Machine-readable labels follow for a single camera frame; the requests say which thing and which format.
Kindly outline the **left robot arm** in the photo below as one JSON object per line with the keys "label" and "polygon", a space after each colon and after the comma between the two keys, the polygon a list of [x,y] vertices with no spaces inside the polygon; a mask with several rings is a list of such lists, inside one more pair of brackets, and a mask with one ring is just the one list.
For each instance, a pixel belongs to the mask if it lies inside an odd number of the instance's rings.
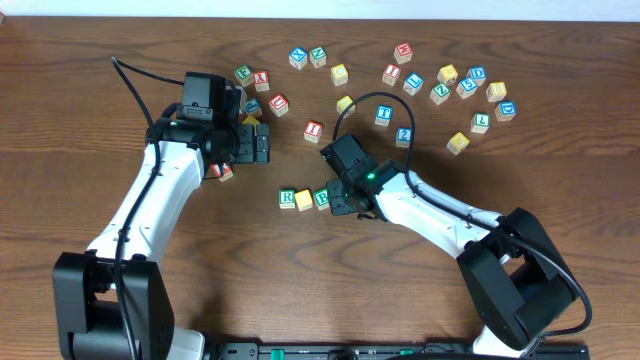
{"label": "left robot arm", "polygon": [[213,142],[230,135],[236,158],[266,163],[269,128],[161,117],[120,208],[83,253],[64,252],[52,273],[66,359],[203,359],[206,338],[176,325],[160,267]]}

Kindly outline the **blue T block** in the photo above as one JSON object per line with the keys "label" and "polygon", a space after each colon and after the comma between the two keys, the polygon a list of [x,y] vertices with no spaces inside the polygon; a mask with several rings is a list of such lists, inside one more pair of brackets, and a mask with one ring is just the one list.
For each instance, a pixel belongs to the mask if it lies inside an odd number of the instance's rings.
{"label": "blue T block", "polygon": [[380,126],[388,126],[393,116],[393,108],[390,106],[379,105],[377,107],[375,124]]}

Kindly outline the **yellow O block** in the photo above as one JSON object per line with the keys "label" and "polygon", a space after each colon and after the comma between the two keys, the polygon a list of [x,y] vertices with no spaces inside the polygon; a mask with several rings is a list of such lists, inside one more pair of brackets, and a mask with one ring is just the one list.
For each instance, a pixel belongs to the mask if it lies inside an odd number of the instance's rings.
{"label": "yellow O block", "polygon": [[305,211],[313,207],[314,201],[309,190],[296,192],[294,198],[299,211]]}

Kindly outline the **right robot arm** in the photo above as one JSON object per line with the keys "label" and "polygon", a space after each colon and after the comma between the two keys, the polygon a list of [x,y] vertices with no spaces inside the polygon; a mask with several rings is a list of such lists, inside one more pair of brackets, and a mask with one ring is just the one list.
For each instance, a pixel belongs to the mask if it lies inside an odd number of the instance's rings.
{"label": "right robot arm", "polygon": [[582,296],[575,277],[539,220],[465,204],[410,170],[365,156],[332,159],[335,215],[356,213],[406,227],[458,264],[484,323],[472,345],[479,355],[522,358],[554,335],[550,324]]}

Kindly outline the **green B block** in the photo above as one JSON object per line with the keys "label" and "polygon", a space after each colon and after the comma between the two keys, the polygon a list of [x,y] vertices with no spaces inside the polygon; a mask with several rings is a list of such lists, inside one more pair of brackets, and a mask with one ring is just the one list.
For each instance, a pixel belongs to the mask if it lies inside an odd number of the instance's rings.
{"label": "green B block", "polygon": [[313,194],[313,199],[318,210],[324,210],[330,207],[330,198],[327,188],[316,191]]}

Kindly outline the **green R block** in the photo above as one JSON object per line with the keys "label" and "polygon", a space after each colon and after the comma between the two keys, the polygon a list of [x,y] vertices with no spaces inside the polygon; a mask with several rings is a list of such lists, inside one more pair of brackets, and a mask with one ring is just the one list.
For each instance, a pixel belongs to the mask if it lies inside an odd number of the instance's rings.
{"label": "green R block", "polygon": [[278,203],[280,209],[295,209],[295,191],[291,189],[280,190]]}

